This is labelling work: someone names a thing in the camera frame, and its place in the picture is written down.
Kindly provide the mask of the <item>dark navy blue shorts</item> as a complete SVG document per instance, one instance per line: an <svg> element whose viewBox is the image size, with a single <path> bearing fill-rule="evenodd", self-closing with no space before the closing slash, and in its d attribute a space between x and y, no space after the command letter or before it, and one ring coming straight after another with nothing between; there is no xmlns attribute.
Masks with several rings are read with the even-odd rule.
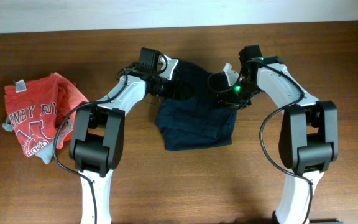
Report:
<svg viewBox="0 0 358 224"><path fill-rule="evenodd" d="M155 125L168 151L207 149L232 144L236 110L213 108L214 95L207 86L211 72L180 61L175 77L188 81L195 94L187 100L164 99Z"/></svg>

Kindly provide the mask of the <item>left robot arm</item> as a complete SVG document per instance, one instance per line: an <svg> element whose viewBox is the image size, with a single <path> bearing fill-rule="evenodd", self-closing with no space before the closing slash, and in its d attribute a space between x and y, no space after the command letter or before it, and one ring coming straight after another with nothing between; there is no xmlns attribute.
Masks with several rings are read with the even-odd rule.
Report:
<svg viewBox="0 0 358 224"><path fill-rule="evenodd" d="M117 85L97 101L81 103L75 112L69 156L82 186L82 223L111 223L112 175L124 149L128 112L147 95L185 99L191 87L174 77L179 60L141 48L139 60L120 69Z"/></svg>

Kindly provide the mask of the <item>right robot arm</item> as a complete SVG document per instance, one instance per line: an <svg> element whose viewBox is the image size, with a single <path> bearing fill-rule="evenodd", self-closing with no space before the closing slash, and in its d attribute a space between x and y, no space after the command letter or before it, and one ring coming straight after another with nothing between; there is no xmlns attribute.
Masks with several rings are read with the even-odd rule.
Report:
<svg viewBox="0 0 358 224"><path fill-rule="evenodd" d="M339 155L338 110L333 101L321 101L290 74L278 55L263 55L258 45L246 45L238 53L241 69L227 63L207 79L216 96L215 107L241 110L260 93L266 93L276 110L263 121L259 142L267 160L285 174L272 223L311 223L310 211L317 185ZM275 115L283 115L277 164L267 152L264 130Z"/></svg>

